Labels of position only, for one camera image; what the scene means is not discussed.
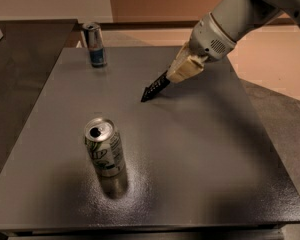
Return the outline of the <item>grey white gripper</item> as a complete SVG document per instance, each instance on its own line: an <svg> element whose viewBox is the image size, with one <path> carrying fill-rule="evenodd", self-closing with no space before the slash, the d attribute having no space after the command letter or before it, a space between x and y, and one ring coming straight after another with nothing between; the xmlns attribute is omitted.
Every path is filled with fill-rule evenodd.
<svg viewBox="0 0 300 240"><path fill-rule="evenodd" d="M235 46L236 42L208 13L193 28L189 44L185 43L178 52L167 71L167 78L173 83L179 83L203 71L203 61L197 56L191 56L191 51L198 56L207 56L208 61L212 62L221 60Z"/></svg>

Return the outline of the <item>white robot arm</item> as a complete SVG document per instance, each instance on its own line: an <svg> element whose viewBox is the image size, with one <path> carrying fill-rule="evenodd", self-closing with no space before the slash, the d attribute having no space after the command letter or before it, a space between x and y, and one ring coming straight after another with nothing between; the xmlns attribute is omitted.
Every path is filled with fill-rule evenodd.
<svg viewBox="0 0 300 240"><path fill-rule="evenodd" d="M222 59L247 33L283 13L300 28L300 0L222 0L195 25L166 79L178 83L201 73L206 63Z"/></svg>

